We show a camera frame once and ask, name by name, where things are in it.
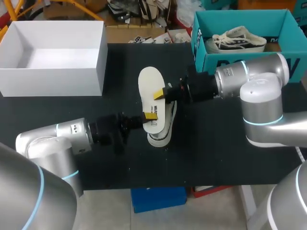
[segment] teal cardboard box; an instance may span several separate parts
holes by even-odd
[[[299,26],[307,25],[307,0],[297,0],[293,16]]]
[[[301,80],[307,69],[307,38],[288,10],[196,12],[191,46],[197,72],[214,74],[218,66],[274,53],[207,54],[207,39],[241,25],[268,43],[278,42],[288,62],[290,82]]]
[[[201,0],[201,4],[206,10],[219,10],[235,1],[236,0]]]

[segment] shoe insole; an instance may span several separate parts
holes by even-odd
[[[154,93],[165,87],[163,77],[154,67],[142,69],[139,75],[139,91],[142,99],[143,112],[156,113],[158,120],[143,124],[147,133],[160,133],[165,125],[165,99],[154,100]]]

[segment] sneaker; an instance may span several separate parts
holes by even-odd
[[[244,26],[226,31],[222,35],[213,35],[205,42],[208,54],[260,53],[267,40],[251,34]]]
[[[172,137],[173,121],[177,111],[177,101],[165,105],[165,125],[164,129],[157,134],[147,134],[148,142],[154,147],[166,146]]]

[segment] white cardboard box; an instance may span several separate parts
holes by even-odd
[[[0,43],[0,92],[101,96],[106,58],[104,22],[12,22]]]

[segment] black tabletop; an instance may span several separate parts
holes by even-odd
[[[138,76],[156,67],[175,84],[193,64],[190,44],[109,44],[102,97],[0,98],[0,142],[15,148],[16,136],[31,129],[81,117],[142,111]],[[307,109],[300,83],[283,89],[285,112]],[[172,139],[152,147],[146,133],[131,132],[125,154],[93,146],[76,156],[85,190],[155,186],[275,184],[300,164],[293,147],[257,148],[244,133],[238,98],[184,105],[178,103]]]

